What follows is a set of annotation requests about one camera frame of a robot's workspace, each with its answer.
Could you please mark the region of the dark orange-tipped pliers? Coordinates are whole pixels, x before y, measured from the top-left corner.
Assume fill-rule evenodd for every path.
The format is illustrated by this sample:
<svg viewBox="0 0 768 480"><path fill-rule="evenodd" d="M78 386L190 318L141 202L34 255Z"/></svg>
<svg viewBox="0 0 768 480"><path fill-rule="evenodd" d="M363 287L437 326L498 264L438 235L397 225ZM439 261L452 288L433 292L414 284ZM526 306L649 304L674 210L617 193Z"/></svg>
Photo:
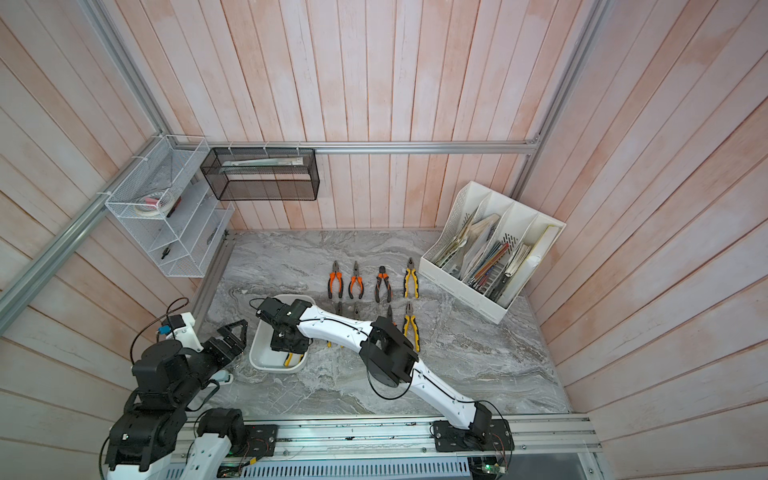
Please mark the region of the dark orange-tipped pliers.
<svg viewBox="0 0 768 480"><path fill-rule="evenodd" d="M381 265L378 268L378 274L376 277L376 284L375 284L375 290L374 290L374 298L377 303L381 303L382 301L386 301L387 303L390 303L392 299L392 290L391 290L391 285L389 281L389 275L384 265Z"/></svg>

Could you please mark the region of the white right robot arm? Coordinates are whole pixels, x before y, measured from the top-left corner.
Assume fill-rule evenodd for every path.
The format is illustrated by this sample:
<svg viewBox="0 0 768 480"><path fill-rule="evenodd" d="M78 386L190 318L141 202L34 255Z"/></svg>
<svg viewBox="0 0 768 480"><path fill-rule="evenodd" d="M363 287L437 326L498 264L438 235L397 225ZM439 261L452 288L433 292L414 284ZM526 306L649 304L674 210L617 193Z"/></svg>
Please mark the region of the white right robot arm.
<svg viewBox="0 0 768 480"><path fill-rule="evenodd" d="M405 393L415 394L443 415L431 423L437 451L514 451L509 422L500 411L487 400L460 394L440 379L391 320L355 320L308 301L286 304L276 297L263 300L255 313L272 327L270 346L275 351L305 353L313 340L327 340L357 353L370 381L391 388L404 384Z"/></svg>

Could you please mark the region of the black mesh wall basket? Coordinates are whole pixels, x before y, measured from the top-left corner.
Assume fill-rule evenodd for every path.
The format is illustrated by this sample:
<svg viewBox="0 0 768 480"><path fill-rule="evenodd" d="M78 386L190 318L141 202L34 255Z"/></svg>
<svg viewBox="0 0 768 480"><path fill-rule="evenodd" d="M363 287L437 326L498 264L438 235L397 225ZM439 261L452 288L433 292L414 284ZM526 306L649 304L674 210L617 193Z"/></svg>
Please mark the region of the black mesh wall basket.
<svg viewBox="0 0 768 480"><path fill-rule="evenodd" d="M314 201L320 187L315 151L307 148L216 147L201 172L223 201Z"/></svg>

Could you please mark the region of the yellow black combination pliers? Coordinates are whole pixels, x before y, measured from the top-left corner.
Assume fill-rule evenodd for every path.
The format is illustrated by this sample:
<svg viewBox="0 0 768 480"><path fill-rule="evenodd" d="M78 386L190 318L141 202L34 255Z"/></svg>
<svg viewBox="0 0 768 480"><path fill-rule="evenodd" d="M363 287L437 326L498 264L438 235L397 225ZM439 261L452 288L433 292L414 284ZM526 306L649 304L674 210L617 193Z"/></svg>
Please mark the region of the yellow black combination pliers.
<svg viewBox="0 0 768 480"><path fill-rule="evenodd" d="M413 258L410 258L406 265L406 273L403 279L403 297L419 297L419 278Z"/></svg>

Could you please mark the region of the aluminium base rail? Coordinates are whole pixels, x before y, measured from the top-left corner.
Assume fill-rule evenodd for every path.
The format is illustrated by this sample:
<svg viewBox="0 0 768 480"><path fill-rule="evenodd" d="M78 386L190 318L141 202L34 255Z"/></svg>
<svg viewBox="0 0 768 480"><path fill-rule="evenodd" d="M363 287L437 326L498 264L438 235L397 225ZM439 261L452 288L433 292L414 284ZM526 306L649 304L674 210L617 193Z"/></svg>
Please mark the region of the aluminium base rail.
<svg viewBox="0 0 768 480"><path fill-rule="evenodd" d="M384 472L407 462L433 464L453 458L484 458L505 465L520 455L599 453L590 420L583 415L494 418L484 441L436 417L289 419L250 422L251 438L222 458L225 467L360 467Z"/></svg>

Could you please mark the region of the aluminium frame rail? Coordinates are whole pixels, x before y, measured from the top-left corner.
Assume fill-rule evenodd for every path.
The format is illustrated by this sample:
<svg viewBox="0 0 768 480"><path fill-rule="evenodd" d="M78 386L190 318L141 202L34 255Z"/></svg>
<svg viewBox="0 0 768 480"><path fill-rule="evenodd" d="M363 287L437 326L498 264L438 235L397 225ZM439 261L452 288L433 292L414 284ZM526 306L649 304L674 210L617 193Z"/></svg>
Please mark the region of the aluminium frame rail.
<svg viewBox="0 0 768 480"><path fill-rule="evenodd" d="M312 202L247 202L249 229L441 223L456 158L522 191L605 1L5 1L2 221L20 312L101 224L161 137L311 149Z"/></svg>

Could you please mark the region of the white plastic storage box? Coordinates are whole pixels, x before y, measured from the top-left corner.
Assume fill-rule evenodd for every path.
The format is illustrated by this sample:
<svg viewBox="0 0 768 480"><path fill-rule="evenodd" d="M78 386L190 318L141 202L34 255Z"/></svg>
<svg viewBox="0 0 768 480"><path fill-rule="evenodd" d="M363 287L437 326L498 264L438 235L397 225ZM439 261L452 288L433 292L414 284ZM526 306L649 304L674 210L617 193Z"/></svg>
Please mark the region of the white plastic storage box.
<svg viewBox="0 0 768 480"><path fill-rule="evenodd" d="M262 298L254 298L249 302L249 305L256 311L263 301ZM273 328L259 317L258 319L259 324L249 353L251 365L257 370L269 373L291 374L301 370L304 366L307 352L303 354L304 358L300 365L294 368L285 368L283 363L288 353L274 351L270 348Z"/></svg>

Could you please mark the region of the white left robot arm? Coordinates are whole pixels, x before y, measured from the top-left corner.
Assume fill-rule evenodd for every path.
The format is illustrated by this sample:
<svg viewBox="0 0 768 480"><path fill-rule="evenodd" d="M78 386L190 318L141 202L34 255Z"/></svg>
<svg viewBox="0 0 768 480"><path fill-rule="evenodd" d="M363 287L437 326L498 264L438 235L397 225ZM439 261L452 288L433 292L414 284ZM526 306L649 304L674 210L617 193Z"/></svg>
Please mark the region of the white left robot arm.
<svg viewBox="0 0 768 480"><path fill-rule="evenodd" d="M275 453L277 426L245 423L239 409L194 406L208 402L224 382L226 368L245 350L248 323L220 327L200 341L189 313L153 321L156 341L132 362L137 387L99 453L103 479L164 479L190 414L197 414L194 440L181 472L184 479L241 476L246 467Z"/></svg>

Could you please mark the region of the white desktop file organizer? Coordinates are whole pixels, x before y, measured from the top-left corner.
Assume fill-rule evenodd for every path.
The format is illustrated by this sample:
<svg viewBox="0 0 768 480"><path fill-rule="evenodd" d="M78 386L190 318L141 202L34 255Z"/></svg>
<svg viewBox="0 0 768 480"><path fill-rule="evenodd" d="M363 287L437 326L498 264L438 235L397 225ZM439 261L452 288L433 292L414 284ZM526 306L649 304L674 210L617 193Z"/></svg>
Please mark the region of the white desktop file organizer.
<svg viewBox="0 0 768 480"><path fill-rule="evenodd" d="M419 271L498 324L566 224L471 182L462 188Z"/></svg>

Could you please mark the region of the tape roll on shelf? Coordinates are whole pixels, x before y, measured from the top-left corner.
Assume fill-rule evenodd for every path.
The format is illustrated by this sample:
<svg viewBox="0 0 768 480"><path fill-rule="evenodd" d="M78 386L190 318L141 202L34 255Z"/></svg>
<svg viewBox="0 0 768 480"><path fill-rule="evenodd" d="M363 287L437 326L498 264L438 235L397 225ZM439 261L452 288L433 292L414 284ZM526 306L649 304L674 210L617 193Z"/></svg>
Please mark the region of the tape roll on shelf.
<svg viewBox="0 0 768 480"><path fill-rule="evenodd" d="M165 195L163 192L152 192L142 196L133 205L133 210L140 217L167 216L174 202L175 200L171 196Z"/></svg>

